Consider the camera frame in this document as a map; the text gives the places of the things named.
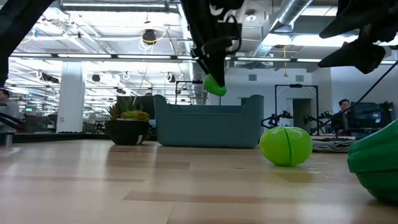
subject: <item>man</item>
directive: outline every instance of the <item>man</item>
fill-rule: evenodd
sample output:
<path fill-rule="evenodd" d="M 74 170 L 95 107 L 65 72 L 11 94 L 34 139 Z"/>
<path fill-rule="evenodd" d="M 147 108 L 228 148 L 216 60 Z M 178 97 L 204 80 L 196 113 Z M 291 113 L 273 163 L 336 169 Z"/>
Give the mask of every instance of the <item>man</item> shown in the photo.
<path fill-rule="evenodd" d="M 340 111 L 344 111 L 349 107 L 349 100 L 343 99 L 338 102 L 340 105 Z M 349 129 L 351 119 L 351 113 L 346 111 L 344 113 L 339 114 L 331 121 L 331 128 L 335 131 L 337 136 L 345 136 L 347 135 L 347 130 Z"/>
<path fill-rule="evenodd" d="M 17 102 L 12 101 L 9 98 L 10 98 L 10 93 L 5 89 L 0 89 L 0 112 L 12 116 L 14 118 L 18 118 L 19 106 Z M 15 132 L 15 129 L 0 122 L 0 132 L 6 132 L 6 131 Z"/>

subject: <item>white column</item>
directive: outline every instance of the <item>white column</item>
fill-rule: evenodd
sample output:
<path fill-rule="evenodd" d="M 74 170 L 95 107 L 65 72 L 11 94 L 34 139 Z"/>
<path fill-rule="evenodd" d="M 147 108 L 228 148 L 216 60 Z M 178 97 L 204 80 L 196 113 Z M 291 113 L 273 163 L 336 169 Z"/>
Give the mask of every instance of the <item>white column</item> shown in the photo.
<path fill-rule="evenodd" d="M 85 89 L 83 62 L 63 62 L 57 133 L 83 130 Z"/>

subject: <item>green toy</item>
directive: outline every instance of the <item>green toy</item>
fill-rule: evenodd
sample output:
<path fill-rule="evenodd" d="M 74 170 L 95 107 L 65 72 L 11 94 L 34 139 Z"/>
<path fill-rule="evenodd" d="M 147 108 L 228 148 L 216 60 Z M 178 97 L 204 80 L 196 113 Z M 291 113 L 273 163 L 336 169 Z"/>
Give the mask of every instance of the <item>green toy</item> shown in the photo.
<path fill-rule="evenodd" d="M 203 81 L 205 90 L 208 90 L 209 93 L 217 95 L 217 96 L 224 96 L 226 93 L 226 87 L 220 87 L 217 84 L 217 81 L 214 79 L 214 77 L 211 74 L 208 74 L 205 77 L 205 80 Z"/>
<path fill-rule="evenodd" d="M 354 143 L 348 167 L 374 197 L 398 204 L 398 120 Z"/>
<path fill-rule="evenodd" d="M 312 153 L 312 139 L 301 128 L 276 127 L 260 138 L 265 158 L 278 166 L 293 167 L 304 163 Z"/>

